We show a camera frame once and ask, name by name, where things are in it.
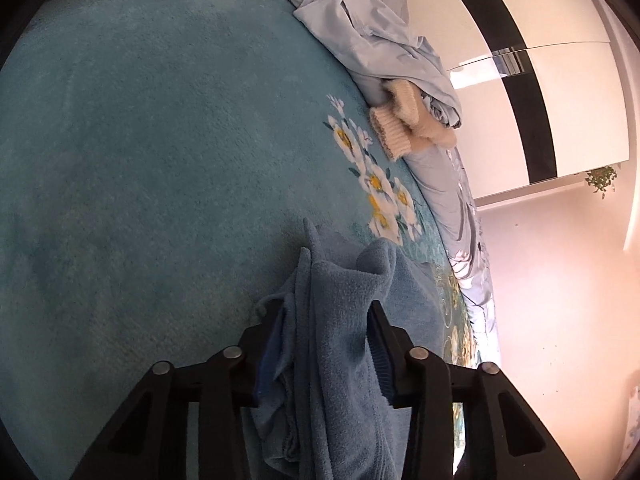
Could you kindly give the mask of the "blue fleece garment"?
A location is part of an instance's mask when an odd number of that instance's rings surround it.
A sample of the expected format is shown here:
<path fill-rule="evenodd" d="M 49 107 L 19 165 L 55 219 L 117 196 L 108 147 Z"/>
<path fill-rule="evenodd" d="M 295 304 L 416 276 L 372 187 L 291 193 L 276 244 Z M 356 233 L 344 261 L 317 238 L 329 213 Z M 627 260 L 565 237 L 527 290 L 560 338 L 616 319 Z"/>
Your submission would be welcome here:
<path fill-rule="evenodd" d="M 410 413 L 382 395 L 367 343 L 378 300 L 390 321 L 435 353 L 445 345 L 436 269 L 386 238 L 367 246 L 305 221 L 306 243 L 282 287 L 257 310 L 278 314 L 250 412 L 248 460 L 256 479 L 397 479 Z"/>

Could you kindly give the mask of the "floral light blue duvet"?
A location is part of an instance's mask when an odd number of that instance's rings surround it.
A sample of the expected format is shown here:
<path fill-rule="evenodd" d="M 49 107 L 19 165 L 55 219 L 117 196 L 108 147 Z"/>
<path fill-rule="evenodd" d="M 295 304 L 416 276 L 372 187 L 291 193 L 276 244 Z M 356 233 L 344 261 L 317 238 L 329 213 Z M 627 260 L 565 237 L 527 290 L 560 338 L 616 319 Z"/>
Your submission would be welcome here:
<path fill-rule="evenodd" d="M 294 11 L 302 2 L 288 1 Z M 408 25 L 407 0 L 381 1 Z M 392 98 L 384 87 L 389 80 L 378 81 L 347 71 L 366 100 L 369 112 L 372 107 L 381 106 Z M 398 159 L 407 164 L 434 214 L 454 276 L 469 309 L 480 358 L 498 362 L 501 356 L 488 255 L 458 149 L 456 146 L 451 150 L 431 146 Z"/>

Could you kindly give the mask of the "hanging green plant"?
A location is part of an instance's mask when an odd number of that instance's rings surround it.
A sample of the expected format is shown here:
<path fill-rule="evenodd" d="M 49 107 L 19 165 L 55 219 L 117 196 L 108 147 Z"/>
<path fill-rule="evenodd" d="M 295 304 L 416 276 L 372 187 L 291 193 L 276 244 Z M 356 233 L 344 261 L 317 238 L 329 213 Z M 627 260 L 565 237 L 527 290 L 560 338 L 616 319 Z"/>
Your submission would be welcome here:
<path fill-rule="evenodd" d="M 616 179 L 617 171 L 612 166 L 604 166 L 586 172 L 587 185 L 593 188 L 593 192 L 599 194 L 602 200 L 605 199 L 608 191 L 615 190 Z"/>

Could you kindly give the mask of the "teal floral bed blanket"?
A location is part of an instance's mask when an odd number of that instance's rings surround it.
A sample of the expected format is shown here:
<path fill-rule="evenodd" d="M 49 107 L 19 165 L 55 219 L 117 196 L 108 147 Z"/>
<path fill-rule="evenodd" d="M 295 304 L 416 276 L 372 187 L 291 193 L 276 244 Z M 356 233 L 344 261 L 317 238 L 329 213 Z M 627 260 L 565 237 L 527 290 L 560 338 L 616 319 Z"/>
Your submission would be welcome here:
<path fill-rule="evenodd" d="M 304 224 L 424 265 L 398 312 L 475 339 L 431 211 L 286 0 L 49 0 L 1 71 L 1 417 L 68 478 L 143 373 L 201 362 L 296 267 Z"/>

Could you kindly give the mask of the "beige fuzzy sweater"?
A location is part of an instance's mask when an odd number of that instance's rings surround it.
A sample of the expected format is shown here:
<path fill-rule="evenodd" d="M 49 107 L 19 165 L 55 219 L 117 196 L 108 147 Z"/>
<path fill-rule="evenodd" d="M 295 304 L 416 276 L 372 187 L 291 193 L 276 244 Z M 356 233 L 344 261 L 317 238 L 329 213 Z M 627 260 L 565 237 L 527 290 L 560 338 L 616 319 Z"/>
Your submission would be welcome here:
<path fill-rule="evenodd" d="M 397 160 L 406 155 L 439 146 L 451 150 L 457 144 L 454 129 L 445 126 L 425 105 L 420 89 L 408 80 L 395 79 L 384 84 L 392 97 L 372 107 L 371 126 L 386 156 Z"/>

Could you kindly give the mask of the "white black wardrobe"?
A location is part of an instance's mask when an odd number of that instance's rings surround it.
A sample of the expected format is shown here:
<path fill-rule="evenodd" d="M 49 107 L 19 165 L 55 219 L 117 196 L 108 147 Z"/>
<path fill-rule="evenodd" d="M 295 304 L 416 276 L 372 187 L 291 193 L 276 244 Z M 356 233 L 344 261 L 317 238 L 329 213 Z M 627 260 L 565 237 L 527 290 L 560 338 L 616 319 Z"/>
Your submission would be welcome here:
<path fill-rule="evenodd" d="M 461 102 L 475 197 L 628 158 L 623 86 L 593 0 L 407 1 Z"/>

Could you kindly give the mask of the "light blue shirt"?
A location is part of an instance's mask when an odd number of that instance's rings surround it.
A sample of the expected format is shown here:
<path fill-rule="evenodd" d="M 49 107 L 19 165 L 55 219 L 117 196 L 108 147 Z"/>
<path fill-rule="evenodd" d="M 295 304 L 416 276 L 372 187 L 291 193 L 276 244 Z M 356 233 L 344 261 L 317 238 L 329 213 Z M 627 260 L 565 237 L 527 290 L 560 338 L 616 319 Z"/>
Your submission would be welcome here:
<path fill-rule="evenodd" d="M 462 107 L 439 56 L 383 1 L 302 0 L 294 16 L 352 73 L 408 80 L 436 119 L 461 126 Z"/>

